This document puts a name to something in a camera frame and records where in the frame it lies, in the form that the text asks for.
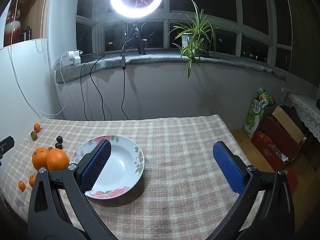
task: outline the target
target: window frame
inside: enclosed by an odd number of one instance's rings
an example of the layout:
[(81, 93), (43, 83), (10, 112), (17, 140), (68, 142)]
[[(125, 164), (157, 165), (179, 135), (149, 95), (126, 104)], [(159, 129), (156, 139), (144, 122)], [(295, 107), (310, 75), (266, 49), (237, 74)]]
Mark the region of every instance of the window frame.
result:
[[(251, 28), (243, 24), (243, 8), (242, 0), (236, 0), (236, 11), (237, 11), (237, 23), (232, 22), (227, 19), (219, 18), (216, 16), (207, 15), (207, 19), (216, 23), (216, 26), (222, 30), (233, 32), (237, 34), (236, 39), (236, 55), (230, 55), (233, 57), (241, 56), (241, 46), (242, 46), (242, 35), (245, 35), (251, 39), (262, 42), (266, 44), (268, 49), (268, 59), (267, 64), (275, 67), (276, 62), (276, 48), (283, 48), (287, 50), (292, 50), (292, 47), (278, 44), (277, 43), (277, 19), (276, 19), (276, 5), (274, 0), (266, 0), (268, 9), (268, 25), (269, 25), (269, 35), (266, 35), (254, 28)], [(104, 29), (106, 26), (116, 25), (116, 24), (126, 24), (133, 23), (131, 19), (127, 19), (124, 16), (116, 12), (101, 13), (108, 11), (108, 5), (101, 3), (100, 0), (93, 0), (92, 6), (92, 20), (85, 17), (76, 16), (76, 22), (91, 25), (92, 26), (92, 51), (94, 54), (107, 54), (114, 53), (116, 51), (105, 51), (104, 44)], [(164, 8), (156, 9), (153, 13), (148, 16), (139, 19), (140, 22), (164, 22), (164, 49), (169, 48), (169, 28), (172, 22), (188, 22), (183, 15), (177, 15), (179, 13), (184, 13), (192, 16), (192, 12), (186, 11), (170, 11), (170, 0), (164, 0)]]

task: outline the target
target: spider plant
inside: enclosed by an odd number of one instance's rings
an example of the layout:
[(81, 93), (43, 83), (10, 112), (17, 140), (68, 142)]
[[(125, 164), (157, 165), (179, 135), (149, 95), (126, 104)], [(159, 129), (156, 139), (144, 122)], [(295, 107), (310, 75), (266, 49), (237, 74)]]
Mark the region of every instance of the spider plant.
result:
[[(212, 41), (214, 46), (213, 54), (215, 54), (216, 47), (217, 47), (217, 38), (216, 38), (215, 28), (212, 27), (212, 24), (210, 23), (209, 20), (206, 20), (207, 17), (204, 15), (204, 10), (201, 9), (201, 11), (199, 11), (199, 8), (196, 5), (196, 3), (193, 0), (191, 1), (195, 7), (194, 19), (184, 13), (179, 14), (187, 17), (188, 20), (191, 21), (191, 24), (188, 23), (187, 25), (184, 25), (181, 23), (177, 23), (179, 24), (179, 26), (174, 26), (173, 27), (174, 29), (172, 30), (172, 31), (175, 31), (175, 30), (181, 31), (177, 35), (177, 37), (175, 37), (175, 39), (178, 39), (183, 35), (192, 35), (192, 38), (187, 39), (188, 44), (186, 46), (180, 46), (178, 44), (173, 43), (180, 50), (181, 58), (182, 56), (186, 56), (189, 58), (189, 61), (183, 70), (184, 72), (185, 69), (188, 68), (188, 79), (191, 74), (192, 63), (196, 63), (198, 66), (200, 66), (199, 62), (200, 62), (201, 51), (209, 55), (209, 50), (212, 46)], [(204, 47), (203, 42), (205, 39), (209, 43), (209, 46), (207, 46), (206, 50), (203, 49)]]

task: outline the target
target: plate rim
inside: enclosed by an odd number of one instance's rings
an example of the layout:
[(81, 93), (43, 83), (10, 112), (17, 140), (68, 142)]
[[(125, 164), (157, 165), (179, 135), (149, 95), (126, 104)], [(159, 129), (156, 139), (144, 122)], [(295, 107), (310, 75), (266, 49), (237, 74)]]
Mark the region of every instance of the plate rim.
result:
[(141, 179), (141, 177), (142, 177), (142, 174), (143, 174), (143, 172), (144, 172), (144, 166), (145, 166), (144, 153), (143, 153), (143, 151), (142, 151), (141, 147), (139, 146), (139, 144), (137, 144), (134, 140), (132, 140), (132, 139), (130, 139), (130, 138), (128, 138), (128, 137), (126, 137), (126, 136), (123, 136), (123, 135), (114, 135), (114, 134), (109, 135), (109, 134), (108, 134), (108, 135), (100, 135), (100, 136), (93, 137), (93, 138), (91, 138), (91, 139), (87, 140), (86, 142), (84, 142), (82, 145), (80, 145), (80, 146), (77, 148), (77, 150), (76, 150), (75, 152), (77, 152), (79, 148), (81, 148), (83, 145), (85, 145), (85, 144), (86, 144), (86, 143), (88, 143), (89, 141), (94, 140), (94, 139), (99, 138), (99, 137), (104, 137), (104, 136), (122, 137), (122, 138), (129, 139), (130, 141), (132, 141), (133, 143), (135, 143), (135, 144), (139, 147), (139, 150), (140, 150), (140, 151), (141, 151), (141, 153), (142, 153), (142, 157), (143, 157), (143, 167), (142, 167), (141, 174), (140, 174), (139, 178), (137, 179), (137, 182), (136, 182), (132, 187), (130, 187), (128, 190), (126, 190), (124, 193), (121, 193), (121, 194), (119, 194), (119, 195), (117, 195), (117, 196), (115, 196), (115, 197), (98, 198), (98, 197), (95, 197), (95, 196), (91, 196), (91, 195), (90, 195), (90, 193), (88, 193), (88, 191), (86, 191), (86, 192), (84, 193), (84, 195), (85, 195), (85, 196), (87, 196), (87, 197), (89, 197), (89, 198), (99, 199), (99, 200), (114, 199), (114, 198), (117, 198), (117, 197), (122, 196), (123, 194), (126, 194), (128, 191), (130, 191), (131, 189), (133, 189), (133, 188), (135, 187), (135, 185), (137, 185), (137, 183), (140, 181), (140, 179)]

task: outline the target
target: wooden floor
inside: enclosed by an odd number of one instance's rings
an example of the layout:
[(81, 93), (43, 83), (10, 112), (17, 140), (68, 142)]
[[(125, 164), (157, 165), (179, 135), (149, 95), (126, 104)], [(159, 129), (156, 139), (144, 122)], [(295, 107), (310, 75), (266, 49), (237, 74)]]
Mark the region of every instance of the wooden floor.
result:
[[(252, 165), (260, 171), (273, 172), (269, 163), (253, 146), (251, 139), (243, 130), (234, 130), (231, 133)], [(289, 166), (294, 169), (299, 183), (292, 194), (296, 231), (306, 222), (320, 200), (320, 176), (317, 176), (317, 174), (320, 175), (318, 172), (320, 169), (314, 171), (314, 165), (312, 165), (314, 161), (309, 156), (317, 158), (320, 153), (308, 153), (309, 161), (305, 155), (300, 155)]]

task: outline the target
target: potted plant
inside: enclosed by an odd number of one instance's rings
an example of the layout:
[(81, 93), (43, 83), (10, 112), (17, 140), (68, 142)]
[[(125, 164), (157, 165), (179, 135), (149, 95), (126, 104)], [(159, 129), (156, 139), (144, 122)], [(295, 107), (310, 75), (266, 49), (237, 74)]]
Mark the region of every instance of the potted plant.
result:
[(199, 11), (196, 3), (193, 2), (195, 7), (194, 19), (192, 19), (187, 14), (180, 14), (186, 16), (192, 23), (183, 25), (180, 23), (179, 26), (174, 26), (173, 30), (181, 31), (175, 39), (182, 38), (182, 46), (173, 43), (178, 47), (181, 52), (181, 57), (186, 56), (189, 58), (189, 61), (185, 67), (188, 68), (188, 79), (191, 73), (192, 63), (196, 63), (199, 66), (200, 57), (208, 57), (209, 51), (212, 46), (214, 46), (213, 54), (216, 52), (217, 47), (217, 38), (215, 33), (215, 28), (212, 27), (212, 24), (209, 20), (206, 20), (206, 16), (204, 16), (204, 10), (201, 9)]

